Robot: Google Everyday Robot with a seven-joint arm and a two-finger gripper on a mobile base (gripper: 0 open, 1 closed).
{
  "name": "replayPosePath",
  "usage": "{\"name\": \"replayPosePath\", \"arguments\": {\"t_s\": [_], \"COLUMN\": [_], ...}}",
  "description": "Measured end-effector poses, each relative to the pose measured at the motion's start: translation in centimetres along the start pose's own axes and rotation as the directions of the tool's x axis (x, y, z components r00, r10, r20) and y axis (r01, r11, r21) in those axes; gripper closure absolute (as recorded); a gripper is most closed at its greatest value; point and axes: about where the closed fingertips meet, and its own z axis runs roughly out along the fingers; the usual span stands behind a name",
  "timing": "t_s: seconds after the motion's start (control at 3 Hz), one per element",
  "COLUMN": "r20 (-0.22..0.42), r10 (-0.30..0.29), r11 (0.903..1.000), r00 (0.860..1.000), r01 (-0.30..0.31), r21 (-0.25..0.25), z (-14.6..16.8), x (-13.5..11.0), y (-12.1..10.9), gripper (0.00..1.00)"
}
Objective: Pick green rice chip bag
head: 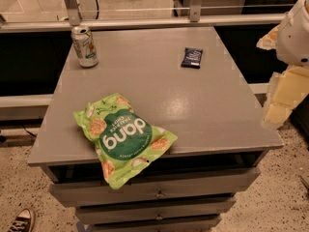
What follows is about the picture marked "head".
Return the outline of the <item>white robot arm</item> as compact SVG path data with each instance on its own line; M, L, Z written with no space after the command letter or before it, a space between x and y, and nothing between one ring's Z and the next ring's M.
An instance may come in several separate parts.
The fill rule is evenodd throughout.
M276 57L288 65L269 80L262 126L277 130L309 95L309 0L297 0L279 25L256 44L276 50Z

